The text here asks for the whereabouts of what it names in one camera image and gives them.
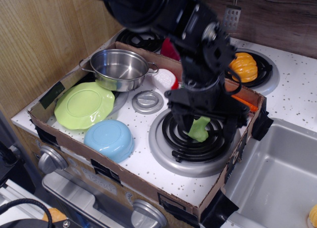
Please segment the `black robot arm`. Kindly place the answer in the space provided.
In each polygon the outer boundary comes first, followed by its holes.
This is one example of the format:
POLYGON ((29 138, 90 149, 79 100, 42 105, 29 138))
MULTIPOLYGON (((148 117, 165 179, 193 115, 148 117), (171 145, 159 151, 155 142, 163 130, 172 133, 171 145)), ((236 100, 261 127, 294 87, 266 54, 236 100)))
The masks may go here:
POLYGON ((225 89, 225 74, 236 49, 216 13, 201 0, 102 0, 109 13, 133 32, 151 31, 169 38, 181 58, 182 88, 165 92, 181 129, 195 116, 223 123, 226 141, 247 123, 249 109, 225 89))

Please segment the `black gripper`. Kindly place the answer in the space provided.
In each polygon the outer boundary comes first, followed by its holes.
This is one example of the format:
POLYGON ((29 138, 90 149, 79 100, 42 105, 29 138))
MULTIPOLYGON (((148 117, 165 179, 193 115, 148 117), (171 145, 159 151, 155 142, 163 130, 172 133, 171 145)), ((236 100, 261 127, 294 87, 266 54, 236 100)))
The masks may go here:
POLYGON ((183 87, 164 93, 178 126, 189 132, 195 116, 205 116, 223 122, 225 151, 232 151, 241 139, 240 129, 247 124, 250 109, 231 96, 242 89, 241 82, 233 91, 225 89, 225 77, 217 76, 207 85, 183 79, 183 87))

